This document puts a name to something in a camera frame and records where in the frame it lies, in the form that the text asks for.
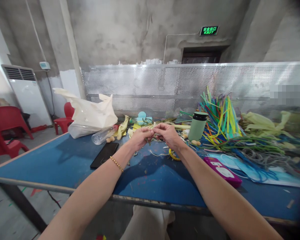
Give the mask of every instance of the hand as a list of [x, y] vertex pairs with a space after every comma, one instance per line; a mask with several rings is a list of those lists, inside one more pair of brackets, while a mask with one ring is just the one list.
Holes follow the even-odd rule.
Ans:
[[131, 144], [131, 147], [134, 149], [134, 152], [139, 151], [141, 148], [146, 145], [146, 139], [150, 142], [153, 138], [154, 131], [150, 128], [143, 127], [139, 128], [132, 135], [131, 139], [128, 141]]
[[166, 142], [169, 148], [176, 151], [183, 141], [180, 139], [174, 126], [166, 123], [160, 123], [153, 128], [153, 131], [161, 136], [156, 135], [156, 139], [162, 139]]

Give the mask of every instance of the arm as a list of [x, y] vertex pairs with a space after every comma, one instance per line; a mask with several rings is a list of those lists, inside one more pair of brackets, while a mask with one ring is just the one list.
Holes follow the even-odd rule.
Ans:
[[209, 210], [232, 239], [282, 239], [237, 190], [184, 144], [173, 126], [161, 123], [153, 130], [178, 154]]
[[[145, 139], [151, 140], [153, 134], [148, 128], [138, 129], [113, 158], [124, 169], [132, 155], [146, 144]], [[108, 159], [80, 184], [39, 239], [79, 239], [110, 198], [121, 173], [119, 167]]]

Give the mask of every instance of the black smartphone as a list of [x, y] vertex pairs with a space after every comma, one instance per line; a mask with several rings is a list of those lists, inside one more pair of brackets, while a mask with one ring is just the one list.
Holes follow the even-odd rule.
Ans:
[[112, 156], [119, 146], [119, 143], [106, 143], [99, 154], [96, 156], [94, 161], [91, 163], [90, 168], [97, 169], [100, 167], [105, 161], [107, 161], [110, 156]]

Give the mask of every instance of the red plastic chair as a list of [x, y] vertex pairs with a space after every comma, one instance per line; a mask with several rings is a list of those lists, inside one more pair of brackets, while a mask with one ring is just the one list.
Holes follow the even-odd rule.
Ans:
[[19, 140], [12, 140], [12, 142], [3, 140], [0, 134], [0, 156], [8, 154], [11, 158], [19, 155], [19, 150], [22, 148], [25, 152], [29, 151], [26, 145], [22, 144]]
[[64, 105], [65, 118], [58, 118], [54, 120], [54, 128], [56, 129], [56, 135], [58, 135], [58, 125], [61, 127], [62, 133], [68, 132], [69, 125], [73, 122], [72, 116], [74, 114], [74, 108], [71, 103], [67, 102]]
[[18, 128], [22, 127], [26, 133], [33, 139], [33, 136], [17, 107], [5, 106], [0, 107], [0, 132], [8, 129], [14, 129], [18, 134]]

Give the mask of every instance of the air conditioner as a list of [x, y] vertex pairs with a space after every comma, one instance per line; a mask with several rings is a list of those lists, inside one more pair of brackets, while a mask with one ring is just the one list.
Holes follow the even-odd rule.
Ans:
[[4, 64], [1, 66], [16, 95], [21, 110], [24, 113], [30, 114], [30, 127], [52, 125], [33, 69]]

